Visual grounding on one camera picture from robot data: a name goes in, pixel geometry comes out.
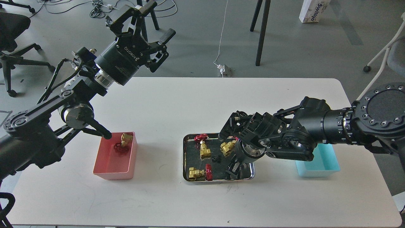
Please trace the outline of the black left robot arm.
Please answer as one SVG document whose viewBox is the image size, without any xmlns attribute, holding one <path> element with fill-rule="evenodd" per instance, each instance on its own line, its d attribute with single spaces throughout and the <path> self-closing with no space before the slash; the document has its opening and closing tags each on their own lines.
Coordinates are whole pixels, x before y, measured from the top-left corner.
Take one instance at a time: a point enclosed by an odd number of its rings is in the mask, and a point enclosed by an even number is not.
<svg viewBox="0 0 405 228">
<path fill-rule="evenodd" d="M 168 57 L 166 44 L 175 35 L 169 29 L 159 41 L 149 43 L 145 17 L 157 2 L 149 0 L 135 7 L 125 5 L 106 17 L 115 40 L 99 56 L 87 48 L 75 53 L 75 72 L 65 80 L 63 90 L 50 97 L 54 80 L 63 62 L 56 67 L 51 82 L 37 104 L 14 113 L 3 123 L 1 138 L 1 180 L 31 164 L 43 168 L 59 162 L 65 146 L 79 133 L 111 139 L 112 133 L 94 118 L 90 100 L 104 96 L 117 83 L 124 86 L 141 66 L 155 72 Z"/>
</svg>

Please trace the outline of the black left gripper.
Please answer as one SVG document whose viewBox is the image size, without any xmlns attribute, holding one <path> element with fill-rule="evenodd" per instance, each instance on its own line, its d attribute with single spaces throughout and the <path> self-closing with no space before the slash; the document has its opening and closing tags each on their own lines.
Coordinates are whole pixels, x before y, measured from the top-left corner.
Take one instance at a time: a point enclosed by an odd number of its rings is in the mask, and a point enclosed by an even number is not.
<svg viewBox="0 0 405 228">
<path fill-rule="evenodd" d="M 116 38 L 96 58 L 95 63 L 122 86 L 136 74 L 140 66 L 145 65 L 153 73 L 168 58 L 166 44 L 175 36 L 175 30 L 170 28 L 159 41 L 148 43 L 144 17 L 153 12 L 156 6 L 155 0 L 150 0 L 144 6 L 125 5 L 106 17 L 106 26 Z M 136 25 L 135 31 L 131 28 L 123 31 L 128 19 L 131 19 L 130 24 Z"/>
</svg>

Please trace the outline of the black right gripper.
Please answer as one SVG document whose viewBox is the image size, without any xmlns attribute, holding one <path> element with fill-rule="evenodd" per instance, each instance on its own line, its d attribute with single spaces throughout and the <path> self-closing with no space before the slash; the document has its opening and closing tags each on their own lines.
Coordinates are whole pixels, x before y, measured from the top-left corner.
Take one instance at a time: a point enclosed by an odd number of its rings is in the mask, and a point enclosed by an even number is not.
<svg viewBox="0 0 405 228">
<path fill-rule="evenodd" d="M 265 148 L 256 149 L 238 140 L 233 150 L 233 161 L 225 169 L 225 179 L 252 179 L 253 162 L 265 155 Z"/>
</svg>

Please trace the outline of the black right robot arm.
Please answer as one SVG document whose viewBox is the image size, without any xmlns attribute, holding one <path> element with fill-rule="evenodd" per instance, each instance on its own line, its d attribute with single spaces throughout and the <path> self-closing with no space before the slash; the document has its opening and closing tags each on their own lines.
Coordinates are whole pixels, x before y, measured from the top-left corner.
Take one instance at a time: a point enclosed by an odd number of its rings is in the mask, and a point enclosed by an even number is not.
<svg viewBox="0 0 405 228">
<path fill-rule="evenodd" d="M 404 167 L 404 83 L 383 84 L 354 101 L 332 110 L 323 99 L 305 97 L 273 115 L 243 111 L 231 114 L 218 140 L 238 138 L 229 171 L 263 155 L 277 159 L 312 161 L 318 144 L 364 146 L 374 154 L 397 154 Z"/>
</svg>

